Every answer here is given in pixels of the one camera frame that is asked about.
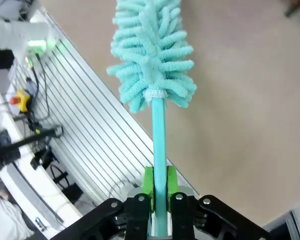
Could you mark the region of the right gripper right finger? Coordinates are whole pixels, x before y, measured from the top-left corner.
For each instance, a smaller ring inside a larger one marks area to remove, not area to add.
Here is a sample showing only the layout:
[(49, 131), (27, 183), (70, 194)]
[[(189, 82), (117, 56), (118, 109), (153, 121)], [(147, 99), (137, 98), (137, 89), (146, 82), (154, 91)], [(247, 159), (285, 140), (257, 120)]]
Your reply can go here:
[(174, 240), (195, 240), (195, 230), (214, 240), (269, 240), (268, 231), (258, 226), (213, 195), (196, 199), (178, 185), (177, 169), (167, 167), (168, 209)]

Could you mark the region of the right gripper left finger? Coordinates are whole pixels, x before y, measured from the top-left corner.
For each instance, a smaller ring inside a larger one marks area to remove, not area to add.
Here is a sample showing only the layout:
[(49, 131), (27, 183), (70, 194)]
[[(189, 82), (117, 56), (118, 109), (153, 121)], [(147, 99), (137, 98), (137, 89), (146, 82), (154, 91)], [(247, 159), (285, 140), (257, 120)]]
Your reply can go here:
[(146, 240), (154, 208), (154, 168), (144, 170), (143, 185), (122, 202), (109, 198), (53, 237), (54, 240)]

